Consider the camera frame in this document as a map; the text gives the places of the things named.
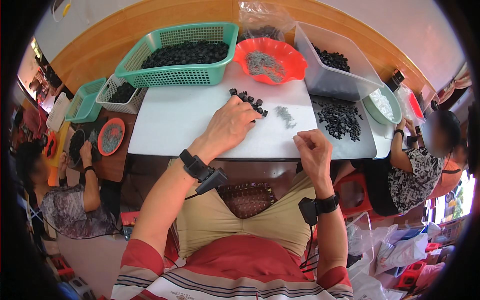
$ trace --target woman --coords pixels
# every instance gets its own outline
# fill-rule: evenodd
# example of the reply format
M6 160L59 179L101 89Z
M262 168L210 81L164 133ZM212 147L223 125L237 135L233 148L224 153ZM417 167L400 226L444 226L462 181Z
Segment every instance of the woman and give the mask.
M370 204L377 214L405 214L424 202L442 173L445 155L460 142L460 122L453 112L436 111L429 116L427 123L429 151L419 147L413 122L403 118L396 127L387 158L344 162L334 186L346 175L363 167ZM411 149L402 150L405 126L415 142Z
M115 223L120 214L121 184L105 180L99 192L91 150L92 144L85 141L80 149L85 183L74 187L67 185L65 171L70 158L65 152L59 160L60 186L51 187L48 185L50 166L46 156L41 153L41 147L24 142L17 150L18 178L27 192L36 196L38 207L48 223L72 239L92 238L117 231Z

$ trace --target white table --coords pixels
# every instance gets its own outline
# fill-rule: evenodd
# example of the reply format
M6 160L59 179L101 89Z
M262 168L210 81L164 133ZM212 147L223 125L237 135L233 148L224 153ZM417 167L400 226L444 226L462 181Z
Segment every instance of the white table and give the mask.
M300 157L292 137L298 131L316 127L312 103L304 81L268 85L246 75L240 65L227 65L221 83L217 85L182 85L151 87L148 89L138 113L128 153L158 156L178 156L192 141L202 134L217 109L229 99L229 89L248 91L249 96L262 99L262 108L268 116L256 121L255 127L237 147L223 153L223 159L296 159ZM276 115L275 107L284 106L297 125L285 128L285 121ZM369 115L377 158L386 157L391 139Z

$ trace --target floor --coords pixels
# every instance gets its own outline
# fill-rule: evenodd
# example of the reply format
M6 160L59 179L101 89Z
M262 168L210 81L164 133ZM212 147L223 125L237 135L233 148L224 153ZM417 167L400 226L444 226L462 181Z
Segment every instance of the floor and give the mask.
M159 156L129 156L127 168L129 174L124 178L121 203L122 211L138 210L156 180L167 169L169 159ZM288 191L296 174L295 162L221 162L210 164L223 168L228 174L229 183L267 182L272 187L277 199ZM69 185L78 182L78 172L67 170ZM389 226L393 219L388 219L376 226ZM90 240L71 240L58 236L61 254L93 289L95 296L110 298L111 289L120 269L121 256L127 242L120 235Z

